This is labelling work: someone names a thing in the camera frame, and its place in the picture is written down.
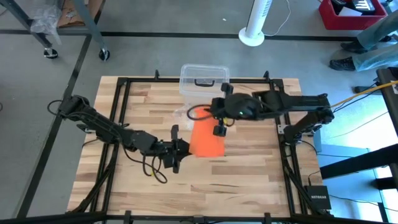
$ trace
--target container handle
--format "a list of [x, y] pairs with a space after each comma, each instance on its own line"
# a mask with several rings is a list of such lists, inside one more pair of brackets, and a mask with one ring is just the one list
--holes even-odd
[[195, 79], [195, 85], [201, 86], [201, 87], [212, 87], [214, 85], [215, 81], [213, 80], [211, 84], [204, 84], [204, 83], [198, 83], [197, 79]]

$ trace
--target person's leg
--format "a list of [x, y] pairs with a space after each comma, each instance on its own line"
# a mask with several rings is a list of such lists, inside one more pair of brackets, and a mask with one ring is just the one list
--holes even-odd
[[375, 46], [383, 37], [398, 30], [398, 11], [394, 11], [371, 27], [362, 31], [357, 39], [367, 50]]
[[394, 11], [387, 17], [362, 31], [354, 42], [341, 43], [341, 47], [348, 52], [363, 54], [368, 52], [368, 50], [375, 46], [380, 40], [385, 39], [388, 41], [386, 36], [395, 30], [398, 30], [398, 11]]
[[396, 62], [398, 62], [398, 44], [353, 56], [356, 71], [363, 71]]

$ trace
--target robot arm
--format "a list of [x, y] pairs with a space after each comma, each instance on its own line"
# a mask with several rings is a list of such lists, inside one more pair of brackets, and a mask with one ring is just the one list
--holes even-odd
[[308, 111], [297, 124], [283, 129], [286, 142], [293, 143], [301, 139], [302, 133], [316, 131], [322, 124], [328, 124], [334, 118], [327, 94], [289, 96], [286, 93], [269, 90], [248, 95], [233, 93], [233, 86], [229, 83], [223, 83], [221, 90], [225, 92], [225, 98], [213, 98], [210, 109], [207, 109], [219, 120], [219, 125], [213, 131], [217, 136], [226, 134], [224, 118], [259, 121], [276, 118], [289, 111]]
[[165, 168], [173, 167], [174, 173], [178, 173], [181, 160], [190, 155], [189, 143], [178, 139], [178, 125], [172, 127], [170, 142], [159, 141], [145, 131], [126, 129], [112, 122], [92, 108], [86, 98], [77, 95], [63, 100], [58, 112], [63, 119], [82, 121], [95, 130], [97, 138], [105, 143], [119, 142], [129, 151], [139, 150], [145, 156], [159, 157]]

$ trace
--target blue jeans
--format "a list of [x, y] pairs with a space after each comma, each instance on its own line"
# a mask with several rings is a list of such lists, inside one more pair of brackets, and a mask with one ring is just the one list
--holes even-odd
[[[375, 46], [383, 37], [398, 30], [398, 11], [394, 11], [373, 26], [362, 31], [357, 38], [359, 43], [370, 49]], [[354, 65], [357, 71], [375, 68], [381, 65], [398, 62], [398, 44], [369, 51], [365, 54], [353, 56]]]

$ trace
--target yellow cable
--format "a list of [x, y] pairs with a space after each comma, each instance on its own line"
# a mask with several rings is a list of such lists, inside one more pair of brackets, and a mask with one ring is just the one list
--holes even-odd
[[375, 91], [375, 90], [380, 90], [381, 88], [388, 87], [388, 86], [392, 86], [392, 85], [395, 85], [395, 84], [398, 84], [398, 81], [390, 82], [390, 83], [386, 83], [386, 84], [383, 84], [383, 85], [379, 85], [379, 86], [370, 88], [370, 89], [365, 90], [365, 91], [363, 91], [363, 92], [361, 92], [361, 93], [355, 94], [355, 95], [353, 95], [352, 97], [347, 98], [347, 99], [345, 99], [345, 100], [343, 100], [343, 101], [341, 101], [341, 102], [338, 102], [338, 103], [336, 103], [335, 105], [332, 105], [331, 108], [334, 108], [334, 107], [336, 107], [336, 106], [338, 106], [338, 105], [341, 105], [341, 104], [343, 104], [343, 103], [345, 103], [345, 102], [347, 102], [347, 101], [350, 101], [350, 100], [352, 100], [353, 98], [356, 98], [357, 96], [361, 96], [361, 95], [363, 95], [363, 94], [365, 94], [365, 93], [369, 93], [369, 92], [372, 92], [372, 91]]

